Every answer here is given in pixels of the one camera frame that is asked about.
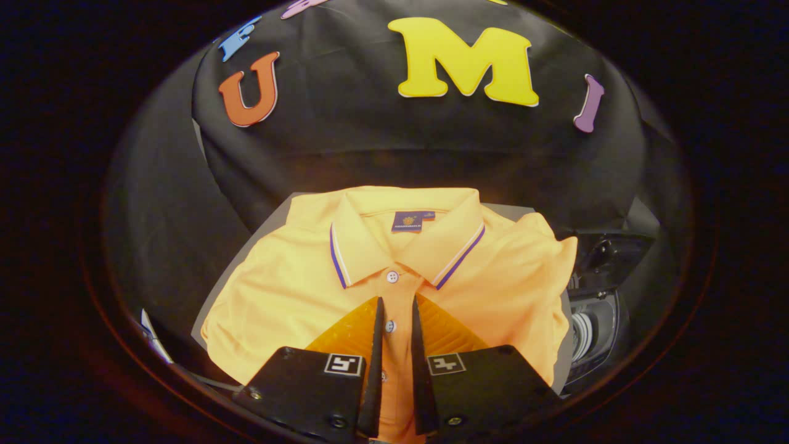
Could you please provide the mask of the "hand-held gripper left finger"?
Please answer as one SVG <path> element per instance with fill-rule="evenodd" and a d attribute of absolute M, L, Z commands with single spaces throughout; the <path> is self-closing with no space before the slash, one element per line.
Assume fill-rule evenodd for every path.
<path fill-rule="evenodd" d="M 374 297 L 307 349 L 282 347 L 233 397 L 251 415 L 316 443 L 378 435 L 385 307 Z"/>

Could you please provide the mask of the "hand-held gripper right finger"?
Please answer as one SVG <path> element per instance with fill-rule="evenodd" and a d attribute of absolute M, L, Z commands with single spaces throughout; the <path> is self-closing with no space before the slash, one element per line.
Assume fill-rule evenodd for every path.
<path fill-rule="evenodd" d="M 563 403 L 511 345 L 427 354 L 412 301 L 412 396 L 417 435 L 501 437 L 557 413 Z"/>

